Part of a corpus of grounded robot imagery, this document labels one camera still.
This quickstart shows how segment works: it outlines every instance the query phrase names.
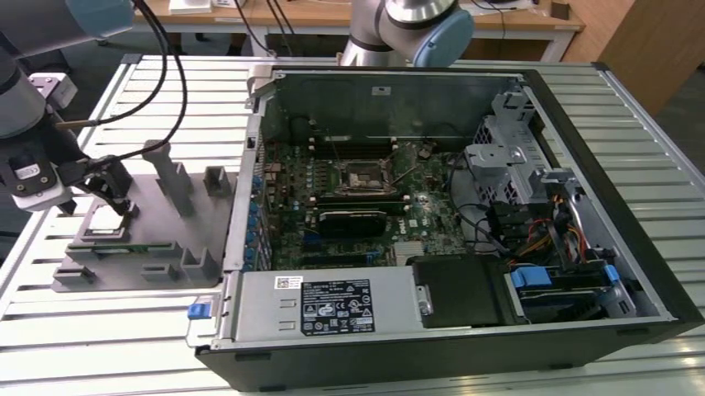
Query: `circuit board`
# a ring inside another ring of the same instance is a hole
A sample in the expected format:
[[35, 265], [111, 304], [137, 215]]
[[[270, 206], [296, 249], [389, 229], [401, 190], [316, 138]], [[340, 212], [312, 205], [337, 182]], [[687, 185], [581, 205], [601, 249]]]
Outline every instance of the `circuit board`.
[[[346, 267], [350, 262], [356, 266], [395, 266], [392, 247], [397, 242], [420, 241], [427, 254], [469, 251], [460, 219], [444, 191], [448, 155], [435, 153], [423, 158], [421, 149], [421, 143], [405, 143], [389, 158], [337, 161], [316, 159], [306, 147], [268, 146], [265, 168], [274, 270]], [[376, 181], [381, 176], [364, 176], [377, 169], [385, 181]], [[317, 218], [325, 205], [312, 197], [356, 194], [356, 188], [375, 191], [380, 200], [333, 206], [348, 211], [385, 210], [383, 235], [321, 238]]]

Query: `table leg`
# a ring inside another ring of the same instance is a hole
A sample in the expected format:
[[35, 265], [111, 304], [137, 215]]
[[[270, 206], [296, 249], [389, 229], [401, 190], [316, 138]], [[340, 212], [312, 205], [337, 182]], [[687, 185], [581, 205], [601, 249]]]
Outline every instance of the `table leg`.
[[569, 48], [571, 41], [576, 35], [575, 31], [557, 31], [553, 40], [547, 47], [541, 62], [561, 62], [565, 51]]

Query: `power supply label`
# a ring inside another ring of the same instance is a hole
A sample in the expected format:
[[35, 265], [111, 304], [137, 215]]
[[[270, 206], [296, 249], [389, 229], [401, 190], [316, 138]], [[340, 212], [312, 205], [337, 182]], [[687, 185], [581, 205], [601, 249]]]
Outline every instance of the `power supply label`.
[[301, 332], [305, 336], [375, 331], [370, 279], [301, 284]]

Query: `slotted metal surface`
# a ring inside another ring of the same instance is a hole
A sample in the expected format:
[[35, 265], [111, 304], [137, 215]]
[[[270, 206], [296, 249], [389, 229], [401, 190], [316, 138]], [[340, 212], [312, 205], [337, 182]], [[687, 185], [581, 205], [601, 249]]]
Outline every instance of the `slotted metal surface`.
[[[193, 104], [184, 129], [174, 137], [174, 156], [192, 172], [214, 164], [237, 171], [248, 122], [245, 78], [249, 67], [261, 61], [200, 57], [186, 57], [185, 61]], [[333, 64], [330, 59], [294, 62]], [[591, 65], [457, 65], [475, 66], [537, 68], [543, 73], [671, 268], [705, 312], [703, 179], [627, 93], [611, 76]], [[156, 86], [160, 70], [157, 57], [122, 66], [94, 116], [117, 114], [138, 103]], [[127, 152], [141, 147], [146, 139], [168, 134], [181, 100], [176, 72], [169, 78], [154, 104], [141, 113], [85, 131], [90, 155]], [[571, 165], [561, 154], [559, 159]], [[142, 160], [129, 160], [126, 164], [131, 172], [154, 171]], [[193, 357], [185, 339], [186, 307], [201, 295], [218, 293], [218, 288], [62, 295], [49, 289], [91, 199], [83, 196], [78, 201], [74, 217], [59, 217], [57, 210], [35, 214], [0, 270], [2, 394], [240, 394]], [[705, 394], [704, 367], [705, 328], [698, 328], [658, 345], [619, 351], [577, 369], [348, 389], [305, 389], [286, 394]]]

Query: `motherboard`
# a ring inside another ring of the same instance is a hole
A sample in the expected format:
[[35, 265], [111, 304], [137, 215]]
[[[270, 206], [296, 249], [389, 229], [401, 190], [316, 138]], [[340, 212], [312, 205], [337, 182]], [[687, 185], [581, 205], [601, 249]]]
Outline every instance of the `motherboard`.
[[407, 251], [467, 253], [447, 191], [451, 153], [435, 149], [429, 141], [268, 144], [273, 269], [404, 266]]

